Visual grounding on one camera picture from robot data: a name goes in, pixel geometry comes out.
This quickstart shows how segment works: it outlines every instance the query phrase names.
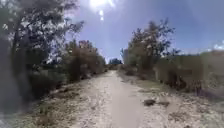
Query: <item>sun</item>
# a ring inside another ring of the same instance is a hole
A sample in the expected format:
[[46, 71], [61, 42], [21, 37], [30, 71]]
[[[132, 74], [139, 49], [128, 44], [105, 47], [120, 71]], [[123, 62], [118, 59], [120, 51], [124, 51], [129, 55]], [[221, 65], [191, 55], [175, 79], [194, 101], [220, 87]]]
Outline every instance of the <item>sun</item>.
[[108, 0], [90, 0], [90, 6], [93, 8], [97, 8], [99, 6], [103, 6], [108, 2]]

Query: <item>blue sky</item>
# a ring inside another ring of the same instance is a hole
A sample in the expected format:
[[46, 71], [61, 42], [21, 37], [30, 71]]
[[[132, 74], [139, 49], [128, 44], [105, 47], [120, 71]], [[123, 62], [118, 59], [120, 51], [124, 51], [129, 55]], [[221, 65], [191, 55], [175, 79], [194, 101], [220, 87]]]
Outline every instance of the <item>blue sky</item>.
[[86, 22], [78, 40], [90, 40], [108, 60], [121, 58], [134, 30], [165, 18], [175, 28], [173, 47], [212, 48], [224, 40], [223, 6], [224, 0], [80, 0], [78, 11], [69, 15]]

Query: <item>bush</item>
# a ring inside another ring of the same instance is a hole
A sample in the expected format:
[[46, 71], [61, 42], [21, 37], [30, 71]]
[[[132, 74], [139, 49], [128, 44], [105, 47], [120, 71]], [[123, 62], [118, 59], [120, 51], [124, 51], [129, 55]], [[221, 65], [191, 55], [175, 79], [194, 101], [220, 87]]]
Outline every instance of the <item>bush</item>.
[[56, 88], [58, 84], [56, 79], [51, 79], [41, 73], [31, 73], [28, 78], [31, 92], [35, 99], [42, 98], [45, 94], [48, 94], [52, 89]]
[[203, 82], [200, 55], [179, 55], [162, 58], [154, 67], [156, 79], [178, 90], [196, 91]]

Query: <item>rock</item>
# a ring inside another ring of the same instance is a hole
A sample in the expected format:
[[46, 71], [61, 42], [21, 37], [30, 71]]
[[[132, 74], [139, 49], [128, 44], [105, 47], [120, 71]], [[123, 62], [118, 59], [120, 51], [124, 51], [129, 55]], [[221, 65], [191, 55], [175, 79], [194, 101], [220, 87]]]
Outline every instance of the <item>rock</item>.
[[160, 102], [158, 102], [157, 104], [159, 104], [159, 105], [163, 105], [164, 107], [168, 107], [169, 104], [170, 104], [170, 102], [168, 102], [168, 101], [160, 101]]
[[187, 125], [187, 126], [185, 126], [184, 128], [191, 128], [191, 126]]
[[152, 99], [145, 100], [145, 101], [143, 102], [143, 104], [144, 104], [145, 106], [152, 106], [152, 105], [154, 105], [155, 103], [156, 103], [156, 101], [155, 101], [155, 100], [152, 100]]

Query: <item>gravel path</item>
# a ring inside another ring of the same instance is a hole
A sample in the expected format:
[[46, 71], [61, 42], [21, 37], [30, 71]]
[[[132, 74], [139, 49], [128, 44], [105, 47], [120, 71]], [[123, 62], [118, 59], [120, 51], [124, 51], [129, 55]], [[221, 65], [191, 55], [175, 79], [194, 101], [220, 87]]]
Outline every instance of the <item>gravel path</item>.
[[[223, 128], [222, 113], [205, 100], [145, 91], [124, 82], [116, 71], [93, 78], [82, 97], [76, 123], [71, 128]], [[146, 99], [169, 106], [143, 105]]]

